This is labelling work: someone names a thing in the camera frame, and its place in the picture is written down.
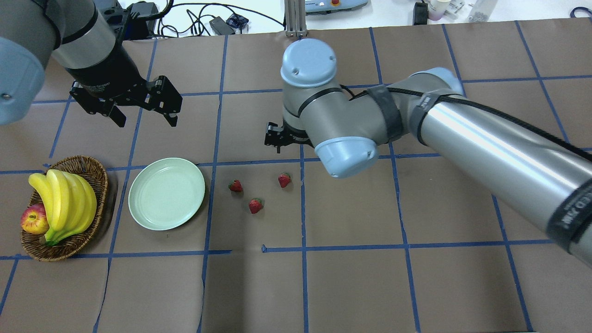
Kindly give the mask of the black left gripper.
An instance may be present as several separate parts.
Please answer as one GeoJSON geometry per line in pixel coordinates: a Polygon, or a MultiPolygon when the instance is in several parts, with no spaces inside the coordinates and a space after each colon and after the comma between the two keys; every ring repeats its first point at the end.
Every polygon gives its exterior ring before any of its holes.
{"type": "Polygon", "coordinates": [[[108,114],[109,118],[118,127],[124,127],[126,116],[116,106],[138,106],[149,111],[163,114],[171,127],[178,124],[178,112],[180,112],[183,97],[167,76],[157,76],[153,81],[140,79],[138,82],[125,84],[120,92],[108,91],[104,86],[102,92],[91,92],[79,82],[74,82],[70,89],[70,95],[89,114],[108,114]]]}

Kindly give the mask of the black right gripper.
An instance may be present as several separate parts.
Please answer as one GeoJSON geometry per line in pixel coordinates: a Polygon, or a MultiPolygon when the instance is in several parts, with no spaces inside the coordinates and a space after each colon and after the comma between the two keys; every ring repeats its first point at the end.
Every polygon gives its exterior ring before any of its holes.
{"type": "Polygon", "coordinates": [[[308,134],[304,130],[296,129],[286,122],[283,122],[282,126],[268,122],[265,131],[265,146],[281,149],[283,146],[292,144],[310,146],[308,134]]]}

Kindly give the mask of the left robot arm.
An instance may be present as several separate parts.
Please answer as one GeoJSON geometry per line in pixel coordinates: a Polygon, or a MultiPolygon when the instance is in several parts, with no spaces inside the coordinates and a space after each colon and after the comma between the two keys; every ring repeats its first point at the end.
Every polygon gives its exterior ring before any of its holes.
{"type": "Polygon", "coordinates": [[[137,106],[178,122],[182,97],[166,76],[148,81],[123,46],[128,23],[146,27],[173,6],[139,16],[123,9],[114,31],[93,0],[3,0],[1,2],[1,108],[7,125],[23,119],[45,81],[50,58],[74,78],[70,96],[87,114],[124,127],[120,107],[137,106]]]}

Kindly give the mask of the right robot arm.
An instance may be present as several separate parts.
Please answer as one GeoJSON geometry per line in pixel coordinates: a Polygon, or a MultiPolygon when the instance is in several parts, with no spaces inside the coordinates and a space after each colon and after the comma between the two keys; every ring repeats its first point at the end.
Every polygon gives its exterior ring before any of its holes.
{"type": "Polygon", "coordinates": [[[591,155],[563,139],[463,96],[446,68],[366,89],[347,99],[337,56],[304,38],[284,51],[283,124],[264,143],[309,145],[334,178],[361,173],[378,147],[411,135],[447,158],[586,265],[592,263],[591,155]]]}

